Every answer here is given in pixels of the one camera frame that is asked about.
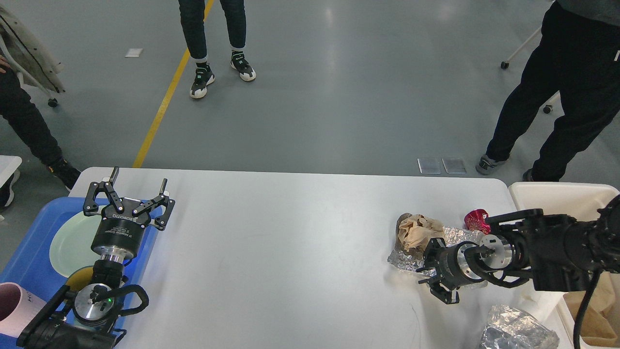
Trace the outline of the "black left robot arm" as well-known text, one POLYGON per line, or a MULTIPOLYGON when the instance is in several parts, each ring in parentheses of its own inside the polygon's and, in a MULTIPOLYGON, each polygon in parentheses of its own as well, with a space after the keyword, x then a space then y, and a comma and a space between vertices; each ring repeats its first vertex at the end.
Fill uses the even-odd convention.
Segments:
POLYGON ((87 267, 86 281, 68 278, 25 328, 18 331, 17 346, 25 349, 112 349, 126 335, 118 320, 140 313, 149 305, 146 291, 126 267, 135 262, 149 227, 164 230, 175 201, 166 192, 163 179, 158 194, 148 201, 118 196, 114 183, 119 168, 110 177, 92 182, 82 214, 95 217, 97 225, 87 234, 90 250, 97 258, 87 267))

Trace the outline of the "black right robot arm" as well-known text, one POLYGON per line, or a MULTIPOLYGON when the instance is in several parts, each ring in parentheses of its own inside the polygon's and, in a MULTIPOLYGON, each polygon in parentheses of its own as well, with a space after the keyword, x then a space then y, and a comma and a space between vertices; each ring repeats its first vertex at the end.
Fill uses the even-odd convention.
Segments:
POLYGON ((424 282, 447 304, 459 302, 459 287, 483 281, 514 288, 532 280, 536 291, 585 291, 573 328, 578 349, 583 318, 602 272, 620 270, 619 205, 614 197, 590 222, 545 215, 540 208, 487 217, 490 233, 480 243, 447 247, 442 238, 432 238, 423 270, 436 274, 424 282))

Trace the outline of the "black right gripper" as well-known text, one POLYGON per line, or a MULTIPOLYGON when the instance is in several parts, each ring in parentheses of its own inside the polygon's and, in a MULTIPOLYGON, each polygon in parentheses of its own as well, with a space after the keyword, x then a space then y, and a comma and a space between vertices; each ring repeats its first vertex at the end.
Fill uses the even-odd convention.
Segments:
POLYGON ((445 245, 441 237, 431 238, 423 254, 423 262, 416 272, 433 271, 438 276, 418 281, 426 284, 432 295, 445 304, 459 303, 459 294, 453 291, 461 286, 483 282, 465 259, 465 250, 478 247, 473 242, 461 242, 452 247, 445 245))

